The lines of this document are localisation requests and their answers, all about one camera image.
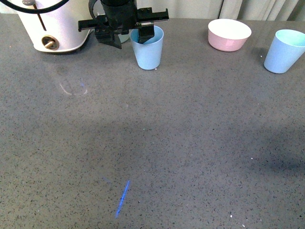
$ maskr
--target robotic arm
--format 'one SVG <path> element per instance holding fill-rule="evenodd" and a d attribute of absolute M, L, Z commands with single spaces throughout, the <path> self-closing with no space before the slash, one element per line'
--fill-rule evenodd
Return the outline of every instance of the robotic arm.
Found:
<path fill-rule="evenodd" d="M 97 0 L 89 1 L 92 20 L 78 22 L 79 31 L 95 29 L 98 42 L 121 49 L 118 34 L 128 34 L 130 29 L 139 29 L 139 43 L 154 37 L 153 23 L 169 19 L 168 10 L 153 13 L 152 8 L 137 9 L 136 0 L 100 0 L 105 15 L 97 17 L 93 7 Z"/>

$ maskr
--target black cable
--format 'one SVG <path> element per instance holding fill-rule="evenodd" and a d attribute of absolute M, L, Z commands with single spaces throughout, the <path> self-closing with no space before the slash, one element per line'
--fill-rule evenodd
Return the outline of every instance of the black cable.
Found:
<path fill-rule="evenodd" d="M 20 12 L 23 12 L 23 13 L 31 13 L 31 14 L 49 13 L 51 11 L 57 10 L 59 7 L 62 7 L 68 1 L 69 0 L 62 0 L 62 1 L 58 2 L 58 3 L 56 3 L 53 6 L 50 6 L 50 7 L 44 8 L 44 9 L 37 9 L 37 10 L 35 10 L 35 9 L 26 9 L 26 8 L 17 6 L 15 4 L 9 2 L 8 0 L 0 0 L 0 2 L 2 2 L 4 5 L 12 8 L 13 10 L 20 11 Z"/>
<path fill-rule="evenodd" d="M 93 13 L 93 8 L 94 8 L 94 5 L 95 3 L 97 2 L 97 0 L 89 0 L 89 3 L 88 3 L 88 6 L 89 6 L 89 12 L 90 12 L 90 15 L 93 19 L 96 19 L 94 13 Z"/>

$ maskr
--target cup rim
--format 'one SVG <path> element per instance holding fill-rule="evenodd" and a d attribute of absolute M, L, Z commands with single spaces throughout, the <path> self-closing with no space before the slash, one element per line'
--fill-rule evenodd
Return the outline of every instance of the cup rim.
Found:
<path fill-rule="evenodd" d="M 232 37 L 228 34 L 223 34 L 222 32 L 219 32 L 219 30 L 216 28 L 217 25 L 224 25 L 224 23 L 226 24 L 230 24 L 230 25 L 234 25 L 236 27 L 238 27 L 239 29 L 243 29 L 244 30 L 244 34 L 242 34 L 240 37 Z M 252 30 L 250 29 L 249 26 L 247 26 L 246 24 L 242 23 L 241 21 L 237 21 L 237 20 L 233 20 L 233 19 L 225 19 L 225 18 L 221 18 L 221 19 L 216 19 L 211 21 L 208 24 L 208 29 L 210 32 L 212 32 L 213 34 L 224 38 L 224 39 L 230 39 L 230 40 L 243 40 L 243 39 L 247 39 L 251 36 L 252 34 Z"/>
<path fill-rule="evenodd" d="M 159 29 L 162 31 L 162 36 L 161 36 L 161 38 L 158 39 L 157 41 L 155 41 L 155 42 L 153 42 L 153 43 L 149 43 L 149 44 L 140 44 L 140 43 L 136 42 L 135 40 L 132 39 L 132 33 L 133 33 L 133 31 L 136 31 L 136 30 L 138 30 L 138 29 L 133 29 L 133 30 L 130 32 L 130 36 L 129 36 L 129 37 L 130 37 L 130 40 L 131 40 L 132 42 L 135 42 L 135 43 L 139 44 L 139 45 L 156 44 L 157 42 L 159 42 L 160 40 L 162 40 L 162 38 L 164 37 L 164 31 L 163 31 L 163 29 L 161 29 L 159 26 L 154 25 L 153 27 L 154 27 L 154 28 L 155 28 L 155 27 L 156 27 L 156 28 L 159 28 Z"/>
<path fill-rule="evenodd" d="M 285 42 L 285 40 L 281 39 L 281 37 L 279 37 L 279 33 L 281 32 L 285 32 L 285 31 L 293 31 L 294 33 L 298 33 L 298 34 L 301 34 L 304 36 L 304 45 L 294 45 L 294 44 L 291 44 L 289 42 Z M 299 48 L 304 48 L 305 47 L 305 33 L 302 33 L 300 31 L 297 31 L 297 30 L 290 30 L 290 29 L 284 29 L 284 30 L 278 30 L 276 33 L 275 33 L 275 36 L 276 38 L 280 41 L 280 42 L 283 42 L 284 44 L 287 44 L 289 46 L 293 46 L 293 47 L 299 47 Z"/>

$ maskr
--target white appliance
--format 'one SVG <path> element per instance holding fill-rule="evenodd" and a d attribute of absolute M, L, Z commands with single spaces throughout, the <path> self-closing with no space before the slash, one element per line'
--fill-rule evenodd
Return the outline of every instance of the white appliance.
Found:
<path fill-rule="evenodd" d="M 36 0 L 35 5 L 26 6 L 22 0 L 11 2 L 28 9 L 43 9 L 60 0 Z M 88 0 L 69 0 L 62 7 L 49 13 L 18 15 L 28 32 L 34 48 L 42 52 L 69 52 L 81 47 L 90 30 L 78 31 L 78 21 L 92 19 Z"/>

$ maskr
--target bowl rim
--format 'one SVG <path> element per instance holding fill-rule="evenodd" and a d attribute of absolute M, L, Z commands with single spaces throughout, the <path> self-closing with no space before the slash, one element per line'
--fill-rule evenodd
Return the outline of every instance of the bowl rim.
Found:
<path fill-rule="evenodd" d="M 234 25 L 239 25 L 240 28 L 243 28 L 244 30 L 246 30 L 245 35 L 244 35 L 244 36 L 241 36 L 241 37 L 239 37 L 239 38 L 232 38 L 232 37 L 230 37 L 230 36 L 223 36 L 223 34 L 222 34 L 222 35 L 218 34 L 218 33 L 215 32 L 215 30 L 214 30 L 214 25 L 215 25 L 216 23 L 219 24 L 219 23 L 222 23 L 222 22 L 226 22 L 226 24 L 227 24 L 227 23 L 231 23 L 231 24 L 234 24 Z M 249 26 L 247 26 L 246 24 L 242 23 L 241 21 L 233 20 L 233 19 L 225 19 L 225 18 L 215 19 L 215 20 L 209 22 L 209 24 L 208 24 L 208 29 L 209 29 L 209 31 L 212 32 L 214 35 L 216 35 L 216 36 L 218 36 L 218 37 L 221 37 L 221 38 L 224 38 L 224 39 L 230 39 L 230 40 L 243 40 L 243 39 L 247 39 L 247 38 L 250 37 L 251 34 L 252 34 L 251 28 L 250 28 Z"/>

